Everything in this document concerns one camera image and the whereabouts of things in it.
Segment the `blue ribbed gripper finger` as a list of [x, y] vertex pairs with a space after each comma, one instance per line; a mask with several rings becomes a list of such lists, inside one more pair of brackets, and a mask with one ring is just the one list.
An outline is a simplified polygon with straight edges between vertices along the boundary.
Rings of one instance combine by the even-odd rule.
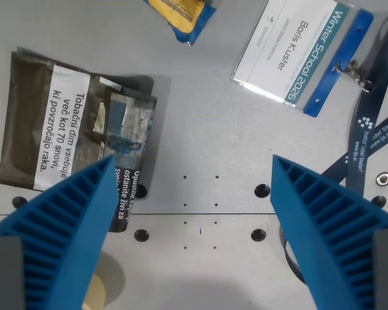
[[388, 212], [275, 155], [270, 201], [318, 309], [374, 309], [372, 237]]
[[0, 237], [21, 240], [26, 309], [81, 309], [115, 210], [109, 156], [0, 221]]

